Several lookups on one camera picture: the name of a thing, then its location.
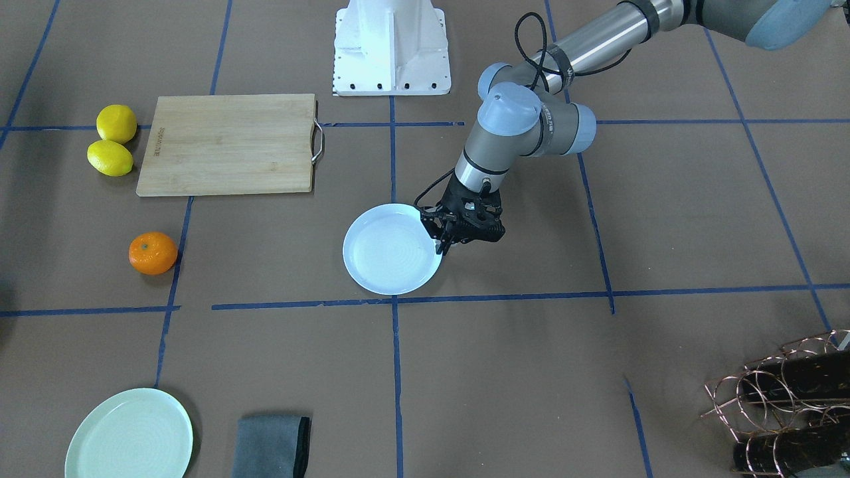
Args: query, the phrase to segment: metal tube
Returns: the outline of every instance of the metal tube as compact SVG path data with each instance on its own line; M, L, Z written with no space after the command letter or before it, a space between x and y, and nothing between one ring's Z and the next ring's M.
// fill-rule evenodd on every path
M541 136L538 123L517 136L499 136L476 122L455 165L455 176L467 189L480 192L484 182L496 191L517 156L531 153Z
M649 23L638 7L620 3L556 44L567 54L573 71L582 73L596 70L640 44L648 30ZM540 61L540 57L541 54L537 54L532 59ZM551 55L547 55L543 65L551 70L558 69ZM546 80L550 91L561 89L559 75L549 73Z

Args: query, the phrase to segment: lemon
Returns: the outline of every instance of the lemon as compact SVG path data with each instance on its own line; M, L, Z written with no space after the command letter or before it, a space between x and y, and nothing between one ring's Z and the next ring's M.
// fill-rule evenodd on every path
M109 105L98 113L95 123L101 139L122 145L136 135L136 115L127 105Z
M107 176L123 176L133 169L133 155L115 141L101 139L88 147L88 162Z

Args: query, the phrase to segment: floor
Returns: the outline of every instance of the floor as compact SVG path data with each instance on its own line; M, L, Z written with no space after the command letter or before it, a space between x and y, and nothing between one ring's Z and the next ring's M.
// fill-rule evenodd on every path
M60 476L136 387L183 403L190 477L230 476L265 412L313 418L313 478L731 476L703 383L850 327L841 9L778 52L684 26L580 78L593 146L518 161L500 242L378 296L344 268L351 222L454 165L519 16L562 37L615 4L433 3L451 93L394 99L332 96L342 0L0 3L1 476ZM158 96L289 93L326 126L313 192L135 195ZM141 125L121 178L84 153L112 103ZM162 276L126 260L147 230L179 241Z

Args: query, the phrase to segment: dark bottle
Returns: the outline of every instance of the dark bottle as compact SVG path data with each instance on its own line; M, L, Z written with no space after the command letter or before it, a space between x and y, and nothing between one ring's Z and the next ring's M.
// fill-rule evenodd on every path
M791 476L805 469L837 463L849 447L850 424L847 420L804 430L761 435L750 439L749 452L746 441L735 445L735 470L779 472L783 476Z
M850 350L771 363L758 370L766 373L750 374L741 383L740 398L752 404L766 400L790 405L788 390L796 400L816 406L850 400Z

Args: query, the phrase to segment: wooden cutting board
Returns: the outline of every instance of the wooden cutting board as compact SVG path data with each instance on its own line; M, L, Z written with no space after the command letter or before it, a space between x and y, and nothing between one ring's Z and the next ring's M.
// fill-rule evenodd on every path
M313 189L313 94L161 96L136 194Z

